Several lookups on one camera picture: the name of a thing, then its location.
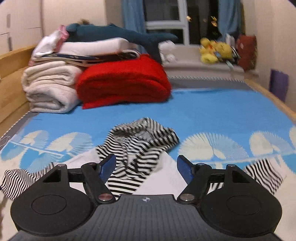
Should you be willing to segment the striped black white hoodie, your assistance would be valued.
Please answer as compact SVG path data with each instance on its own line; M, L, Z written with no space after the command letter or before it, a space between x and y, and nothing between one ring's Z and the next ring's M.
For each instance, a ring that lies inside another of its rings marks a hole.
M277 155L292 152L290 128L260 130L249 124L196 119L184 123L140 118L116 123L73 115L39 114L1 150L2 161L16 161L4 172L1 190L16 199L55 165L77 168L116 156L107 182L115 195L133 194L156 179L165 165L183 155L221 169L235 163L271 193L283 182Z

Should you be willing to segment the blue white fan-pattern bedsheet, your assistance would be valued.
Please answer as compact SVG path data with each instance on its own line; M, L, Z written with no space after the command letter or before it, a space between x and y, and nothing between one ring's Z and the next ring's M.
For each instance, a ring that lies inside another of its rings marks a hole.
M235 164L281 203L275 234L295 240L295 123L258 91L177 89L162 103L27 113L1 140L1 192L14 200L54 166L79 168L114 153L113 195L173 194L177 157Z

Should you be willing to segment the cream folded blanket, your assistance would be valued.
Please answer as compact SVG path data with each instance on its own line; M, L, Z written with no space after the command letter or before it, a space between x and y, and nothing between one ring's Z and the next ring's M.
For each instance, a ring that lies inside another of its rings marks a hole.
M52 61L30 66L23 72L21 84L30 110L34 113L68 113L79 103L75 89L84 68Z

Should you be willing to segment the red folded blanket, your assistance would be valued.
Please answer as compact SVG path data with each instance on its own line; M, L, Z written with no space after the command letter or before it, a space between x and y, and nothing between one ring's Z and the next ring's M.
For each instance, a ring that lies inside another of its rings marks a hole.
M76 83L83 109L118 103L164 102L171 84L163 66L148 54L135 60L106 62L87 68Z

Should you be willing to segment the wooden bed headboard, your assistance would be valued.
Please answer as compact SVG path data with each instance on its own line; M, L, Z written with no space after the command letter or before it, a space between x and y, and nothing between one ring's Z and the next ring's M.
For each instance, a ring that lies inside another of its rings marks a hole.
M31 45L1 55L1 136L30 109L21 77L35 47Z

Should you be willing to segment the purple box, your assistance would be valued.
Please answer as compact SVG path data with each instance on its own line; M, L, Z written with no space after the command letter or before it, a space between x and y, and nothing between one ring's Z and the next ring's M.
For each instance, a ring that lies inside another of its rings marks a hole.
M288 84L289 76L287 74L271 69L269 91L282 102L285 102L287 97Z

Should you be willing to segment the yellow duck plush toys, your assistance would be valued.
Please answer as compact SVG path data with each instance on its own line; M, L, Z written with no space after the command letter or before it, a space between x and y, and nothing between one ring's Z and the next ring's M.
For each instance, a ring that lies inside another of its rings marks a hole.
M200 40L201 62L215 64L218 62L233 61L232 48L225 42L217 42L202 38Z

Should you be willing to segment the white plush toy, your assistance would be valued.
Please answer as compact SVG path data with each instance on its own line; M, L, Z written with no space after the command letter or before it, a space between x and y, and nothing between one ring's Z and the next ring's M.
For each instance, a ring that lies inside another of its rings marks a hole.
M159 43L159 53L163 63L176 62L174 50L176 46L172 41L165 41Z

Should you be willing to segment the white folded blanket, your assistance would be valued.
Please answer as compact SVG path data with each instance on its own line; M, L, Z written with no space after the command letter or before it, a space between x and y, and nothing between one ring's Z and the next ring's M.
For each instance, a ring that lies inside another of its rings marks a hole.
M94 42L64 42L58 53L78 56L100 56L136 49L137 45L123 38L112 38Z

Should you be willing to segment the pink white folded cloth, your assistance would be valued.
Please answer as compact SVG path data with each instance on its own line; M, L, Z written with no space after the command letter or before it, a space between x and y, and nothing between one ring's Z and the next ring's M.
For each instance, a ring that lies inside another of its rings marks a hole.
M66 27L64 25L60 25L58 30L55 30L52 34L41 39L36 48L33 50L31 57L37 58L58 52L68 37L69 33L66 31Z

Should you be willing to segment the dark teal shark plush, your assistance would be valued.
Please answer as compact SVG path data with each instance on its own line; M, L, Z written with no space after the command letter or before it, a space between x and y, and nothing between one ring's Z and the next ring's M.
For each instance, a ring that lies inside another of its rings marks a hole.
M73 23L67 25L69 33L68 42L94 42L112 38L123 38L128 42L142 46L145 51L158 63L162 63L159 53L159 43L165 41L175 42L178 37L171 33L139 33L120 28L114 24L95 26L93 24L81 25Z

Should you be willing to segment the blue curtain right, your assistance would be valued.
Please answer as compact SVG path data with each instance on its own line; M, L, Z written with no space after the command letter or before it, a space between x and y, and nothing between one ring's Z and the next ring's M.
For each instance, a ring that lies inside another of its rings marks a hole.
M218 1L218 30L221 33L220 41L226 41L229 34L235 39L241 33L241 2L240 0Z

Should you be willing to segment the blue curtain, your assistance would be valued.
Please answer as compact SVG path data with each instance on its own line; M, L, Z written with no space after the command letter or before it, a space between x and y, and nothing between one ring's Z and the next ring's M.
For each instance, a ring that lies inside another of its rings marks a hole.
M241 33L241 2L240 0L218 1L218 30L221 33L220 41L226 41L229 34L235 39Z
M124 38L130 43L137 44L139 34L146 34L145 19L144 19L144 4L143 1L122 0L122 19L124 25ZM138 44L138 50L142 54L146 54L146 49Z

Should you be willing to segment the blue curtain left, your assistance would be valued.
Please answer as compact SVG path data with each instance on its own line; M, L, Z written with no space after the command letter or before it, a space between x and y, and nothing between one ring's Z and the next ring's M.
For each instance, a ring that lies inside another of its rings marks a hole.
M122 19L124 25L124 38L130 43L137 44L139 34L146 34L145 19L144 19L144 4L143 1L122 0ZM146 49L138 44L138 50L142 54L146 54Z

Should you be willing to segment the white window frame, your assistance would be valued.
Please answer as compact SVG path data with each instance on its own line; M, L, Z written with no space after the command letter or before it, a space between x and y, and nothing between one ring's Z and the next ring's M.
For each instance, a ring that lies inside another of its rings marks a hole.
M177 44L197 45L201 39L199 1L143 1L148 33L171 33Z

